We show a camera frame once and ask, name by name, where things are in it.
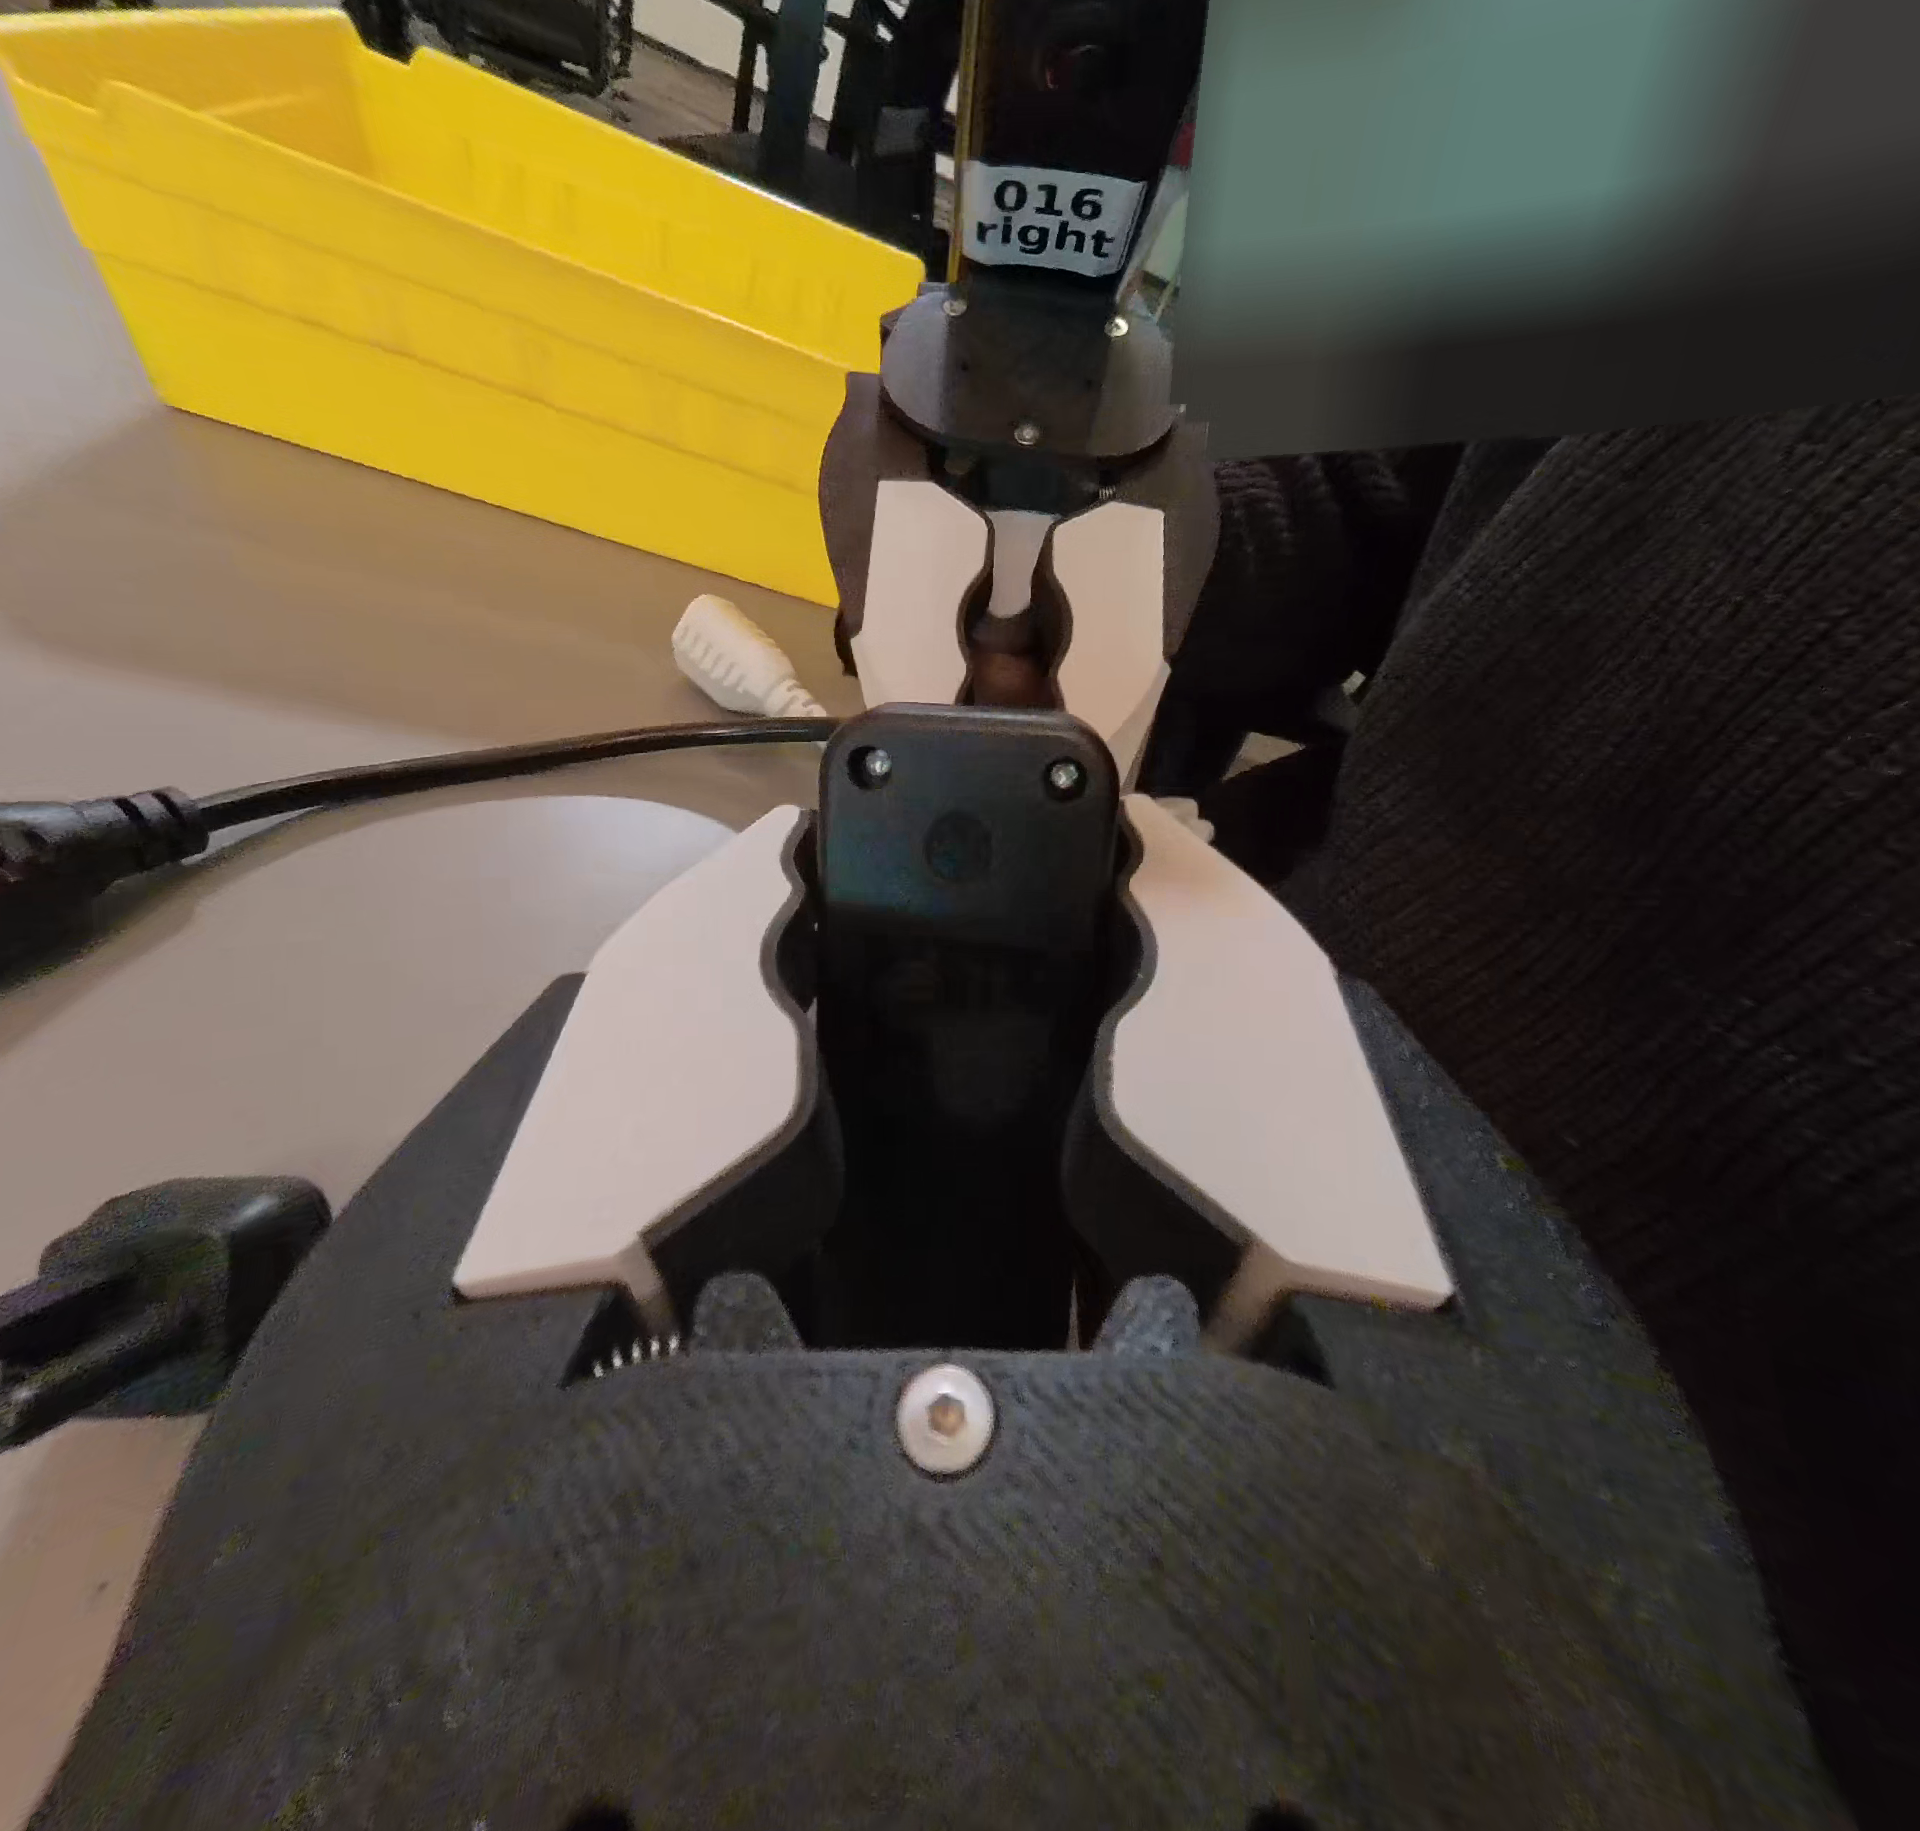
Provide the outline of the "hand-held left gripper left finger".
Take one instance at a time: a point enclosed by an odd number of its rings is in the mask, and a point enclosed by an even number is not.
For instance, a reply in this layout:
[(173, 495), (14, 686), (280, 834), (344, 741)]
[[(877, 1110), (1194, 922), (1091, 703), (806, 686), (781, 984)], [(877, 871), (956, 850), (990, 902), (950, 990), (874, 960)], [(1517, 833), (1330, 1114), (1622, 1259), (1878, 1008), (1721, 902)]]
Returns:
[(719, 1271), (792, 1280), (839, 1210), (806, 1005), (809, 813), (772, 807), (593, 956), (479, 1206), (466, 1302), (619, 1287), (652, 1335)]

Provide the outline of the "person's right forearm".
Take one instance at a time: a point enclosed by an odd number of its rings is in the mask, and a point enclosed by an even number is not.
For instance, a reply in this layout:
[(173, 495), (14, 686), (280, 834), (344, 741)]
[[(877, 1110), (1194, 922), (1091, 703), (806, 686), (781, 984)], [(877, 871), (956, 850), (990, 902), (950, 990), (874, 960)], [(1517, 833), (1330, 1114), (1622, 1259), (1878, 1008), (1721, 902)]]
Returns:
[(1220, 454), (1220, 544), (1150, 732), (1156, 794), (1204, 795), (1241, 746), (1340, 753), (1465, 448)]

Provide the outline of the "standing desk with blue legs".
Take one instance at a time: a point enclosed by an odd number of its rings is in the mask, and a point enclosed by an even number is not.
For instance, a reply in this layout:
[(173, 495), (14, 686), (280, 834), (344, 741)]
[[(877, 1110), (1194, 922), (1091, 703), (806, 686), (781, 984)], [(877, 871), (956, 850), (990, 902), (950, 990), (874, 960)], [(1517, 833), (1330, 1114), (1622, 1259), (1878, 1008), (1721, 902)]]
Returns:
[(830, 0), (775, 0), (767, 41), (767, 89), (760, 109), (760, 189), (803, 202), (806, 129), (821, 81)]

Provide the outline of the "yellow plastic bin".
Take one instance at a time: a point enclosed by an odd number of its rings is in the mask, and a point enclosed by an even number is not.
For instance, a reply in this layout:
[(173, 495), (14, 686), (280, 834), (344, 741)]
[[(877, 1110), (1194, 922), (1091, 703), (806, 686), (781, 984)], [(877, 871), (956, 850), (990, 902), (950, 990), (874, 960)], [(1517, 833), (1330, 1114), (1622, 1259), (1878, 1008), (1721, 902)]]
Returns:
[(0, 60), (161, 403), (835, 598), (821, 451), (920, 258), (342, 10)]

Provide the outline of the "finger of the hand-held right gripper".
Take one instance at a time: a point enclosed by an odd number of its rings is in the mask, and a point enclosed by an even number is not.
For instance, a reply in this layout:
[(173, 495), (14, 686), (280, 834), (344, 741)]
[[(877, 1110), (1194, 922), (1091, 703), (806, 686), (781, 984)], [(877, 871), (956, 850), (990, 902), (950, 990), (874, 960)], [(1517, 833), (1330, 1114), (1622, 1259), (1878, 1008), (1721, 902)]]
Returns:
[(1086, 720), (1108, 753), (1144, 753), (1160, 705), (1168, 662), (1168, 513), (1105, 499), (1046, 537), (1046, 573), (1066, 610), (1050, 662), (1060, 710)]
[(865, 705), (956, 705), (968, 683), (965, 603), (991, 522), (935, 478), (877, 478), (847, 656)]

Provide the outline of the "black power strip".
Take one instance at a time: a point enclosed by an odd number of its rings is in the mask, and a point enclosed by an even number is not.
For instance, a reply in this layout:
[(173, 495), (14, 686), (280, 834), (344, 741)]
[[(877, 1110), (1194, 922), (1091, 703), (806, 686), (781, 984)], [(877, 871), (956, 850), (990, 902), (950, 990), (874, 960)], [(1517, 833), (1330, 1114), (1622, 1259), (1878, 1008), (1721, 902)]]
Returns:
[(814, 1045), (842, 1143), (809, 1329), (1060, 1348), (1066, 1125), (1105, 1012), (1108, 746), (1042, 710), (883, 705), (821, 758)]

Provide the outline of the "grey desk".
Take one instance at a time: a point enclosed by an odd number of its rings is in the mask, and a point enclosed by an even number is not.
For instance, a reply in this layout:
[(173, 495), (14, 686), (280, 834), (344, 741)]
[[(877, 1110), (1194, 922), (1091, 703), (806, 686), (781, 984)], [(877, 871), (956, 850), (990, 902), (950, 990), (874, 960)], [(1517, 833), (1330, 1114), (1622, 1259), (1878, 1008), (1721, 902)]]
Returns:
[[(702, 573), (139, 403), (94, 266), (6, 109), (6, 451), (61, 356), (109, 418), (6, 489), (6, 795), (217, 794), (674, 720)], [(6, 1280), (161, 1175), (342, 1203), (217, 1415), (6, 1454), (6, 1824), (562, 1824), (658, 1799), (702, 1597), (760, 1510), (913, 1491), (853, 1360), (572, 1383), (606, 1290), (455, 1302), (587, 960), (814, 753), (680, 753), (251, 828), (6, 984)]]

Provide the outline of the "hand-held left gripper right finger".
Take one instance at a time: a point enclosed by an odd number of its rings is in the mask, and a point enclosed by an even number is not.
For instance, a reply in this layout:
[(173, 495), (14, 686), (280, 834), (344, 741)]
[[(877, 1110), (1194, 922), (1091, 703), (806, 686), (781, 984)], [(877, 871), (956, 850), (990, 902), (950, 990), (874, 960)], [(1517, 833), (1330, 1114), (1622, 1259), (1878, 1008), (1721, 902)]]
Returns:
[(1318, 942), (1144, 794), (1122, 839), (1139, 966), (1069, 1114), (1069, 1232), (1105, 1282), (1177, 1280), (1220, 1348), (1291, 1296), (1451, 1307), (1456, 1266)]

